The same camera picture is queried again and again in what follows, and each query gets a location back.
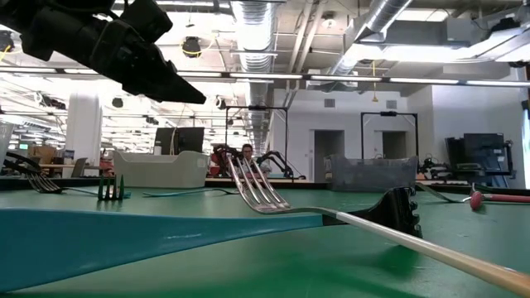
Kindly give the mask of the red cabinet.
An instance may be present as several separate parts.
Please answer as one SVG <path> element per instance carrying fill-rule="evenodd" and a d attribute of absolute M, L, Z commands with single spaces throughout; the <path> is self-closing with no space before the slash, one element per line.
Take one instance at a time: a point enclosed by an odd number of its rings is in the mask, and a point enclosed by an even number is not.
<path fill-rule="evenodd" d="M 212 177 L 226 176 L 226 162 L 222 154 L 213 153 L 210 156 L 210 175 Z"/>

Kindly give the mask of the white pillar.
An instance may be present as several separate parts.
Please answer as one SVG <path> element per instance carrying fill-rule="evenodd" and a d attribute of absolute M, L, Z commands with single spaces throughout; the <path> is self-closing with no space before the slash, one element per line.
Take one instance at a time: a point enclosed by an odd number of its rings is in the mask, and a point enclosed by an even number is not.
<path fill-rule="evenodd" d="M 74 152 L 74 161 L 85 158 L 90 166 L 99 166 L 102 123 L 103 108 L 97 93 L 78 91 L 70 95 L 65 149 Z"/>

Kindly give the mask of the black hanging ceiling device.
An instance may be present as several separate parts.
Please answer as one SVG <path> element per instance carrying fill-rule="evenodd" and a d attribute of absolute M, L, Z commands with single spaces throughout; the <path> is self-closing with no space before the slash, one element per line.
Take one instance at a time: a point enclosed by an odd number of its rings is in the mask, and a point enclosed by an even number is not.
<path fill-rule="evenodd" d="M 181 44 L 181 50 L 187 58 L 199 58 L 201 56 L 200 38 L 187 36 Z"/>

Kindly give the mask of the dark smoky plastic bin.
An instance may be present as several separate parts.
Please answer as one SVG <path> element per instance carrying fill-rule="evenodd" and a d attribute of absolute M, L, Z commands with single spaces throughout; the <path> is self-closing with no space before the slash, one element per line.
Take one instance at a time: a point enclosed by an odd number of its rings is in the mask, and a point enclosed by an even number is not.
<path fill-rule="evenodd" d="M 415 185 L 418 157 L 349 159 L 334 154 L 324 158 L 324 165 L 325 181 L 333 191 L 384 192 Z"/>

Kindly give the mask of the person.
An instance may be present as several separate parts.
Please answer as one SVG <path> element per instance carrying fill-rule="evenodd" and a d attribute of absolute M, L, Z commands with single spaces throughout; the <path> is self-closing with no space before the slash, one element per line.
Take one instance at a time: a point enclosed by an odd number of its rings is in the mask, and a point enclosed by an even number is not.
<path fill-rule="evenodd" d="M 242 153 L 244 160 L 251 166 L 252 171 L 256 173 L 256 166 L 253 164 L 253 162 L 257 161 L 253 158 L 253 147 L 250 144 L 244 144 L 242 146 Z M 266 163 L 260 164 L 259 168 L 264 175 L 268 175 L 272 171 L 271 167 Z"/>

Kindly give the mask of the white plastic bin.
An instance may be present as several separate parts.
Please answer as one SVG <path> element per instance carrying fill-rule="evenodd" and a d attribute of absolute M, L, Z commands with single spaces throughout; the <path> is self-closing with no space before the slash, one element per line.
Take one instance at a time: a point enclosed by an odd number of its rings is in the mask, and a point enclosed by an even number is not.
<path fill-rule="evenodd" d="M 114 173 L 136 188 L 194 189 L 205 186 L 210 158 L 195 151 L 179 155 L 148 155 L 116 151 Z"/>

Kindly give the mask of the dark workstation with monitor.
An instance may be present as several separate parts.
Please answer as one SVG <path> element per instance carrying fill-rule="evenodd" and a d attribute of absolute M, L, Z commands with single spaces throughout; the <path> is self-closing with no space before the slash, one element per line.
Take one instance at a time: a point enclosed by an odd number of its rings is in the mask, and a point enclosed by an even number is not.
<path fill-rule="evenodd" d="M 513 142 L 502 133 L 465 133 L 445 141 L 450 173 L 458 180 L 508 188 L 508 179 L 516 177 Z"/>

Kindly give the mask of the green table mat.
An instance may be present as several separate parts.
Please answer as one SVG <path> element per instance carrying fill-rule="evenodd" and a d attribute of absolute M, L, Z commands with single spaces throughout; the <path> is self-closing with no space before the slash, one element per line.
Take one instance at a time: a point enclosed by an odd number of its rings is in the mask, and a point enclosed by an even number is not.
<path fill-rule="evenodd" d="M 530 205 L 416 194 L 423 237 L 530 274 Z M 508 292 L 342 225 L 268 234 L 152 258 L 2 298 L 505 298 Z"/>

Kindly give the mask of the black stand frame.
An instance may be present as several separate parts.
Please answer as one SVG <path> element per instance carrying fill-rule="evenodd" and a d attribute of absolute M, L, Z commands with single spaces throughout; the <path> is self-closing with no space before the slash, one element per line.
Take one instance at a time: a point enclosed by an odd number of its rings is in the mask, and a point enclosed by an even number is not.
<path fill-rule="evenodd" d="M 411 116 L 414 118 L 414 123 L 412 124 L 415 129 L 415 155 L 419 156 L 419 121 L 418 121 L 418 114 L 417 113 L 399 113 L 395 111 L 381 111 L 381 112 L 361 112 L 360 113 L 360 141 L 361 141 L 361 159 L 364 159 L 364 127 L 368 122 L 364 121 L 365 115 L 377 115 L 379 117 L 397 117 L 402 116 L 406 120 L 408 120 L 408 116 Z"/>
<path fill-rule="evenodd" d="M 283 123 L 283 148 L 275 150 L 273 141 L 274 120 Z M 284 107 L 275 107 L 266 104 L 227 105 L 224 110 L 224 145 L 229 145 L 229 127 L 232 121 L 241 121 L 247 143 L 253 147 L 253 154 L 258 158 L 268 151 L 279 151 L 288 162 L 287 146 L 289 138 L 289 113 Z"/>

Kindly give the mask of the black monitor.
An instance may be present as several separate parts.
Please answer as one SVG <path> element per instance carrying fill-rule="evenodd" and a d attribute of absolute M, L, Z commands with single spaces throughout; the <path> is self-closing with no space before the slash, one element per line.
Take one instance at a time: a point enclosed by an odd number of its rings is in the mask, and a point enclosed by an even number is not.
<path fill-rule="evenodd" d="M 155 145 L 162 155 L 178 155 L 182 151 L 203 151 L 205 129 L 203 127 L 159 127 Z"/>

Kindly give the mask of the silver ceiling duct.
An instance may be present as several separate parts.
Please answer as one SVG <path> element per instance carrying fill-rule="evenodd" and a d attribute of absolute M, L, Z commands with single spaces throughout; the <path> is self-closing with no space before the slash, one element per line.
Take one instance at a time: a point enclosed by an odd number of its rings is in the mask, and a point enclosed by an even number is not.
<path fill-rule="evenodd" d="M 388 28 L 413 0 L 372 0 L 369 10 L 352 19 L 343 37 L 344 51 L 329 68 L 328 75 L 348 75 L 362 60 L 372 60 L 379 49 L 361 43 L 382 42 L 386 39 Z"/>
<path fill-rule="evenodd" d="M 272 56 L 267 54 L 272 49 L 273 29 L 277 4 L 271 2 L 232 1 L 230 2 L 236 23 L 238 50 L 257 52 L 239 56 L 244 72 L 269 73 L 272 71 Z M 265 106 L 267 102 L 268 83 L 248 83 L 245 86 L 247 105 Z M 268 124 L 265 124 L 264 113 L 251 112 L 250 123 L 253 132 L 253 149 L 262 151 L 267 137 Z"/>

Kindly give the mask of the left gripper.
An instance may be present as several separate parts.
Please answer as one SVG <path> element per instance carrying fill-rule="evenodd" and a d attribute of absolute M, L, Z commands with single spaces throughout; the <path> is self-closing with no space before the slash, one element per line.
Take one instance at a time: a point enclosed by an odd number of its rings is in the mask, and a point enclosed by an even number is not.
<path fill-rule="evenodd" d="M 170 60 L 129 24 L 108 22 L 89 57 L 89 67 L 123 84 L 123 90 L 158 102 L 204 103 L 205 95 L 180 77 Z"/>

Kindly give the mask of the long ceiling light strip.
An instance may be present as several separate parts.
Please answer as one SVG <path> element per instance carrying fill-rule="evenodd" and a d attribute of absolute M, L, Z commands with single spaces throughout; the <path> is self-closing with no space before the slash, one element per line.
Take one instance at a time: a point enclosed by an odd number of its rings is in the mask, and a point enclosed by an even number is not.
<path fill-rule="evenodd" d="M 16 75 L 80 75 L 85 77 L 102 77 L 101 74 L 91 69 L 76 68 L 49 68 L 26 66 L 0 66 L 0 73 Z M 526 88 L 530 89 L 530 81 L 509 81 L 489 79 L 433 79 L 433 78 L 407 78 L 387 76 L 358 76 L 358 75 L 330 75 L 330 74 L 280 74 L 280 73 L 247 73 L 226 71 L 195 71 L 180 70 L 178 75 L 185 79 L 246 79 L 253 81 L 273 80 L 302 80 L 314 82 L 341 82 L 341 83 L 375 83 L 375 84 L 424 84 L 424 85 L 449 85 L 465 87 L 492 87 L 492 88 Z"/>

